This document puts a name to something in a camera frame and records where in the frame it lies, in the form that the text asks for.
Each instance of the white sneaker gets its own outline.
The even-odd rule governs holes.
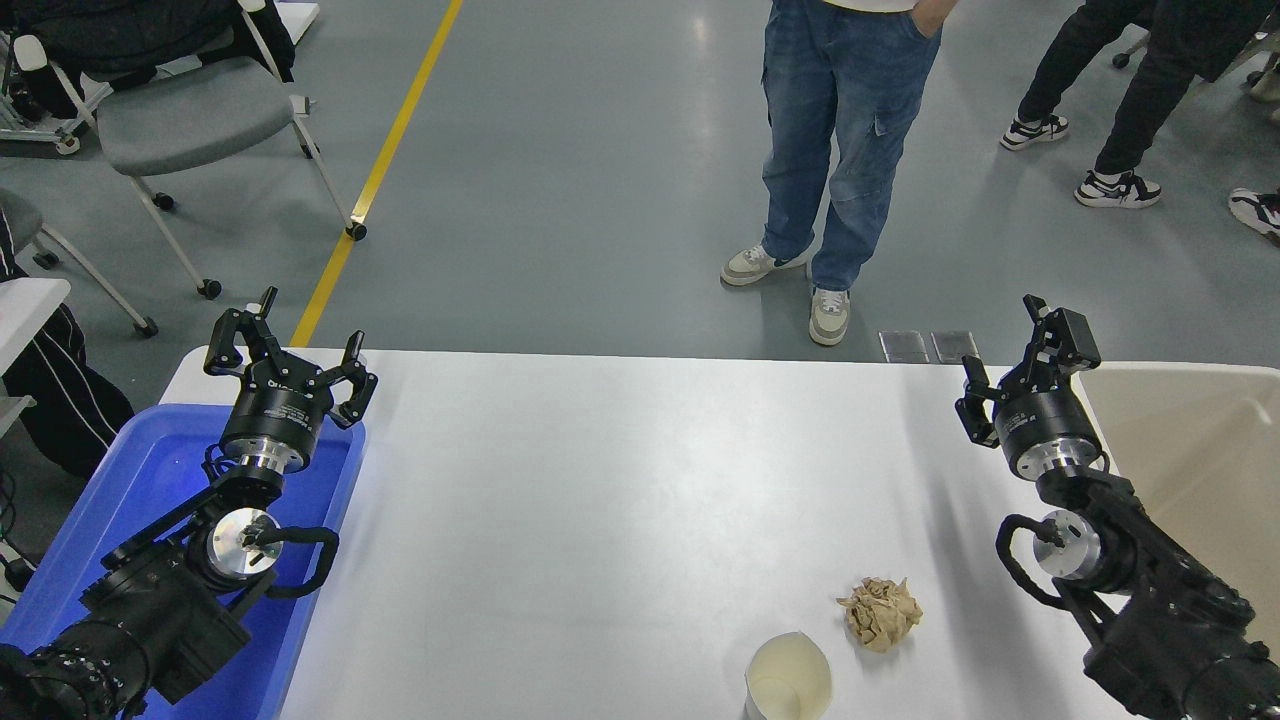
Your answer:
[[[1010,123],[1009,129],[1000,138],[1000,145],[1005,150],[1027,150],[1027,147],[1037,142],[1057,142],[1066,137],[1066,128],[1071,123],[1066,118],[1060,118],[1057,115],[1050,114],[1038,126],[1029,126],[1018,119],[1014,115],[1014,122]]]
[[[1280,246],[1280,191],[1262,193],[1238,187],[1231,191],[1226,206],[1236,220]]]
[[[809,337],[829,347],[845,340],[847,329],[849,291],[814,288],[809,304]]]
[[[754,283],[773,270],[799,268],[803,264],[804,260],[800,258],[780,263],[764,251],[763,245],[756,245],[730,258],[728,263],[724,263],[724,268],[721,270],[721,279],[726,284],[741,287]]]
[[[1075,200],[1089,208],[1125,208],[1139,210],[1160,202],[1160,186],[1142,179],[1133,170],[1120,174],[1116,182],[1105,182],[1089,170],[1084,182],[1075,188]]]

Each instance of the paper cup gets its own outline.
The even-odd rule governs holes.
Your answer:
[[[804,633],[760,646],[746,667],[751,720],[818,720],[831,705],[831,665]]]

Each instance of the crumpled paper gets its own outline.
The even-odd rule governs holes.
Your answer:
[[[845,621],[863,646],[881,653],[902,642],[924,616],[906,589],[906,579],[895,583],[867,578],[854,594],[836,602],[845,609]]]

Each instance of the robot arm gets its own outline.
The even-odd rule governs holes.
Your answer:
[[[223,457],[204,465],[210,486],[102,559],[108,574],[81,598],[88,616],[31,655],[0,646],[0,717],[128,720],[152,688],[175,703],[248,643],[241,620],[259,600],[324,584],[337,533],[282,528],[268,509],[284,475],[311,461],[325,414],[344,428],[358,421],[378,378],[358,357],[358,332],[330,370],[282,350],[266,327],[274,299],[268,288],[256,307],[228,310],[215,325],[205,372],[239,375],[241,392],[218,443]],[[237,333],[248,345],[243,366]],[[334,411],[330,386],[342,380],[355,391]],[[321,553],[308,580],[282,587],[273,565],[291,542],[319,543]]]
[[[1059,507],[1041,521],[1005,519],[996,541],[1005,568],[1037,601],[1071,614],[1091,644],[1085,675],[1129,712],[1280,720],[1280,667],[1265,644],[1244,639],[1253,607],[1151,520],[1129,480],[1092,466],[1110,461],[1070,387],[1074,373],[1101,363],[1088,322],[1050,313],[1038,297],[1024,302],[1036,329],[1021,364],[992,388],[982,361],[965,357],[956,401],[969,439],[1002,447],[1010,470]],[[1012,557],[1020,529],[1036,536],[1036,560],[1057,594]],[[1129,601],[1116,612],[1100,593]]]

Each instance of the floor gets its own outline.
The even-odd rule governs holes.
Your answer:
[[[456,22],[376,187],[375,158],[449,3],[324,0],[300,45],[294,92],[316,101],[310,128],[338,187],[348,202],[376,190],[369,237],[351,250],[312,346],[364,329],[378,348],[876,363],[881,331],[959,329],[988,361],[1011,363],[1029,337],[1020,297],[1034,292],[1088,315],[1107,359],[1280,366],[1280,251],[1225,205],[1234,187],[1277,182],[1280,129],[1272,108],[1240,91],[1243,70],[1162,129],[1142,168],[1164,202],[1091,210],[1071,190],[1134,67],[1112,69],[1117,47],[1105,51],[1060,108],[1073,137],[1006,152],[996,140],[1075,1],[961,3],[879,251],[852,290],[849,336],[822,348],[808,338],[803,274],[749,288],[717,279],[764,217],[768,3],[453,1]],[[193,292],[91,137],[72,158],[0,154],[0,182],[160,325],[136,337],[82,273],[54,272],[73,282],[92,364],[137,409],[225,307],[268,284],[280,288],[271,327],[293,337],[339,242],[291,133],[152,183],[178,199],[174,231],[223,282],[214,302]],[[14,537],[38,553],[79,487],[27,443],[12,433],[0,461],[20,474]]]

